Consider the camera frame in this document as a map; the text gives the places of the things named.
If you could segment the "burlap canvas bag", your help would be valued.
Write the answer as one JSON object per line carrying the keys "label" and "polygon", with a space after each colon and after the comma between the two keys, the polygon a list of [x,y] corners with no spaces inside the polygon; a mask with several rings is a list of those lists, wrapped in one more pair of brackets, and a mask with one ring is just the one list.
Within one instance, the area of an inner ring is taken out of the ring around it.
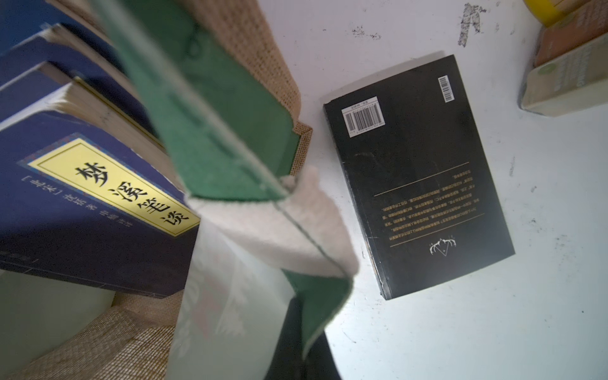
{"label": "burlap canvas bag", "polygon": [[128,77],[200,222],[162,299],[1,268],[1,377],[339,378],[325,329],[359,263],[259,4],[4,1],[1,55],[55,24]]}

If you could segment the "black paperback book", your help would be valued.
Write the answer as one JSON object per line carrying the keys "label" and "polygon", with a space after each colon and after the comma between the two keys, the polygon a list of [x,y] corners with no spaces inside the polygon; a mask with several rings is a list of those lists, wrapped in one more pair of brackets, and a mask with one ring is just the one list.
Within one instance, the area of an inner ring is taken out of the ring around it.
{"label": "black paperback book", "polygon": [[453,55],[400,66],[323,110],[384,299],[514,255]]}

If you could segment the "navy book yellow label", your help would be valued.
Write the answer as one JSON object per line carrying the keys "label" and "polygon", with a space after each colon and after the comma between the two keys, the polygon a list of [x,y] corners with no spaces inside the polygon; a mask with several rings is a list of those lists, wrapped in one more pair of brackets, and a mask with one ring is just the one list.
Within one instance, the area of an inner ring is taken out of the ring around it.
{"label": "navy book yellow label", "polygon": [[199,218],[168,155],[78,81],[1,91],[1,268],[165,298]]}

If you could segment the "navy blue book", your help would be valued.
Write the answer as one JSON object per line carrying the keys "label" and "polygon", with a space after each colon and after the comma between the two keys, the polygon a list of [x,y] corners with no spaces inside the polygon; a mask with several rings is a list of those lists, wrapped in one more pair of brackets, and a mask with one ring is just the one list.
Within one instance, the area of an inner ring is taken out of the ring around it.
{"label": "navy blue book", "polygon": [[1,119],[80,79],[154,135],[128,77],[61,24],[52,25],[1,55]]}

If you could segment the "brown cover book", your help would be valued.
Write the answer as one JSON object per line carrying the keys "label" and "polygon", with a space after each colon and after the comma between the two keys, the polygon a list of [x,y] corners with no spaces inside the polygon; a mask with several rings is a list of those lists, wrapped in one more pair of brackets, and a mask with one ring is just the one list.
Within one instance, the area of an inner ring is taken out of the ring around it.
{"label": "brown cover book", "polygon": [[607,33],[607,1],[586,1],[540,36],[534,66],[554,60]]}

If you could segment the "yellow bowl with buns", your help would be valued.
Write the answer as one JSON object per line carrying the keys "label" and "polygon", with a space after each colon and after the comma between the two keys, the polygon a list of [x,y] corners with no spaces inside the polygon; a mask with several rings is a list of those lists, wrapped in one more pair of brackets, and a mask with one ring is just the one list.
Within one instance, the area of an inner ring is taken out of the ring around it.
{"label": "yellow bowl with buns", "polygon": [[524,0],[531,14],[545,27],[557,23],[588,0]]}

